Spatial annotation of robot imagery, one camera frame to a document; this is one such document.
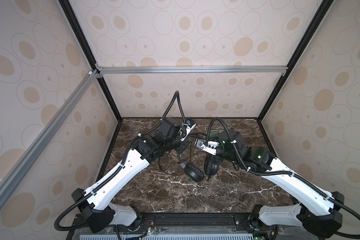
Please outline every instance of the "dark brown marble surface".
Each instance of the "dark brown marble surface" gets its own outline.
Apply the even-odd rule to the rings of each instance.
[[[196,127],[192,132],[206,132],[211,119],[194,119]],[[259,145],[268,149],[260,128],[252,119],[224,119],[227,126],[241,132],[248,146]],[[122,123],[106,172],[122,158],[129,141],[140,132],[157,124],[159,119],[126,118]],[[215,122],[213,129],[223,129]],[[190,155],[190,147],[183,157]],[[205,153],[192,157],[192,162],[201,170]],[[268,206],[291,205],[289,194],[274,183],[242,170],[235,171],[232,164],[224,161],[211,180],[195,183],[177,164],[176,152],[161,158],[163,173],[158,159],[138,173],[114,197],[112,203],[130,205],[140,212],[250,212],[255,204]]]

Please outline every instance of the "headphone ear cup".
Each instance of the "headphone ear cup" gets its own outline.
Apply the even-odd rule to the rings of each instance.
[[[184,168],[185,174],[195,182],[200,182],[204,179],[204,173],[198,167],[188,162]]]
[[[208,178],[210,178],[212,175],[215,175],[218,172],[219,166],[220,166],[219,159],[217,159],[212,155],[210,157],[206,156],[204,161],[204,172],[208,176]]]

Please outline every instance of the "black corrugated cable conduit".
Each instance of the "black corrugated cable conduit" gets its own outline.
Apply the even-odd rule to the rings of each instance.
[[[235,151],[235,155],[236,158],[238,159],[238,161],[244,166],[244,169],[252,174],[255,174],[257,176],[273,176],[273,175],[289,175],[292,176],[293,173],[290,171],[272,171],[272,172],[255,172],[252,171],[251,169],[248,169],[248,167],[245,165],[244,161],[243,161],[243,157],[241,156],[239,149],[237,147],[237,144],[234,142],[234,139],[231,136],[231,133],[228,131],[228,128],[224,122],[223,119],[219,118],[219,117],[215,117],[211,120],[211,122],[209,123],[208,126],[208,130],[206,133],[206,137],[205,137],[205,142],[209,141],[209,135],[211,133],[211,129],[212,129],[212,125],[215,121],[219,121],[221,123],[221,125],[224,128],[224,131],[226,132],[230,142],[233,144],[233,149]],[[333,203],[334,205],[346,210],[347,212],[349,212],[350,214],[354,215],[357,219],[360,220],[360,215],[358,213],[356,213],[354,210],[350,209],[349,207],[345,206],[344,204],[342,204],[341,202],[337,201],[336,199],[330,198],[328,197],[328,195],[326,193],[324,193],[322,190],[320,190],[319,188],[317,188],[315,185],[313,185],[311,182],[309,182],[308,180],[306,180],[305,178],[303,178],[302,176],[298,175],[298,174],[294,174],[293,177],[297,178],[298,180],[302,181],[303,183],[305,183],[307,186],[309,186],[310,188],[312,188],[313,190],[315,190],[319,195],[321,195],[324,199],[328,198],[328,201],[330,201],[331,203]],[[336,235],[339,235],[341,237],[346,237],[346,238],[352,238],[352,239],[360,239],[360,234],[347,234],[347,233],[342,233],[342,232],[336,232]]]
[[[183,109],[181,107],[181,104],[180,104],[180,97],[179,97],[179,91],[176,91],[175,94],[173,95],[173,98],[171,100],[171,102],[169,103],[167,109],[165,110],[164,114],[163,114],[163,117],[161,119],[164,119],[169,110],[171,109],[171,107],[173,106],[173,103],[175,102],[177,98],[177,103],[179,105],[179,109],[180,109],[180,113],[182,115],[182,118],[183,118],[183,123],[185,123],[185,116],[184,116],[184,113],[183,113]],[[146,134],[149,134],[151,132],[153,132],[154,130],[156,130],[161,124],[161,121],[156,125],[154,126],[153,128],[149,129],[147,132],[144,132],[142,134],[143,135],[146,135]],[[128,156],[128,152],[129,150],[131,149],[132,147],[132,144],[139,138],[140,136],[136,136],[134,137],[134,139],[132,139],[132,141],[129,142],[127,148],[125,149],[125,152],[124,152],[124,156],[121,160],[121,165],[124,165],[125,164],[125,161],[127,159],[127,156]],[[99,184],[95,189],[93,189],[93,193],[96,193],[98,190],[100,190],[104,185],[106,185],[110,180],[112,180],[119,172],[120,170],[122,169],[121,166],[119,166],[114,173],[112,173],[106,180],[104,180],[101,184]],[[70,207],[68,207],[65,211],[63,211],[59,216],[58,218],[55,220],[54,222],[54,228],[58,231],[71,231],[71,230],[75,230],[75,229],[78,229],[78,228],[82,228],[82,227],[85,227],[87,226],[87,223],[80,223],[80,224],[77,224],[77,225],[74,225],[74,226],[70,226],[70,227],[63,227],[60,225],[60,221],[63,219],[63,217],[65,217],[69,212],[71,212],[73,209],[75,209],[77,206],[81,205],[82,203],[84,203],[84,201],[86,201],[88,198],[90,198],[92,196],[92,193],[88,193],[87,195],[85,195],[84,197],[82,197],[81,199],[77,200],[74,204],[72,204]]]

